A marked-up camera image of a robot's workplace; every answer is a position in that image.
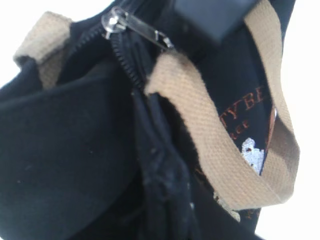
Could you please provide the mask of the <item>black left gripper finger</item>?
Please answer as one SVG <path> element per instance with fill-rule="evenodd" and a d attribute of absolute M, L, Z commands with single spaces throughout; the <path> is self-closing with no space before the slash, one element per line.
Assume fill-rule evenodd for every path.
<path fill-rule="evenodd" d="M 211 44 L 219 44 L 252 10 L 251 0 L 175 0 L 175 14 Z"/>

